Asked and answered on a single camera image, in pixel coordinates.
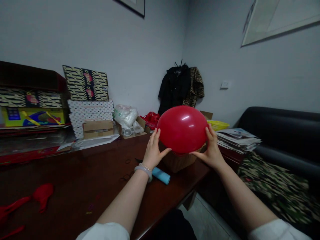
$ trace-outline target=black coat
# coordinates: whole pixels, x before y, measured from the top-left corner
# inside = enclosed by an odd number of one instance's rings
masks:
[[[182,105],[191,86],[190,69],[187,65],[181,67],[172,67],[167,70],[164,76],[159,98],[161,100],[158,113],[162,115],[169,108]]]

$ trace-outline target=stack of papers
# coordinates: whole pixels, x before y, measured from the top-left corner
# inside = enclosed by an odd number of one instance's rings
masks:
[[[216,134],[218,145],[240,154],[252,152],[261,143],[261,139],[242,128],[224,129],[217,131]]]

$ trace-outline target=wall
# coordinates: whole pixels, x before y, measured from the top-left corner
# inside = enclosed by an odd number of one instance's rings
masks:
[[[320,112],[320,25],[242,47],[252,0],[191,0],[183,62],[205,86],[199,110],[234,125],[246,108]],[[228,90],[219,90],[223,80]]]
[[[106,72],[115,104],[157,112],[161,80],[182,57],[187,10],[185,0],[146,0],[142,19],[112,0],[2,0],[0,60],[62,76],[62,65]]]

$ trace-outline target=floor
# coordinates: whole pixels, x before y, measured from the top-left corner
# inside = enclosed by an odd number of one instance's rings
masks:
[[[230,226],[198,193],[189,211],[183,205],[179,209],[183,212],[185,219],[190,222],[198,240],[240,240]]]

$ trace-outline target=yellow basket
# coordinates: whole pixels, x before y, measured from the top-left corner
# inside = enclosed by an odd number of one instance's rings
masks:
[[[215,131],[226,129],[227,127],[230,126],[230,124],[224,123],[224,122],[220,122],[220,121],[208,120],[207,122],[211,124],[213,130],[215,130]]]

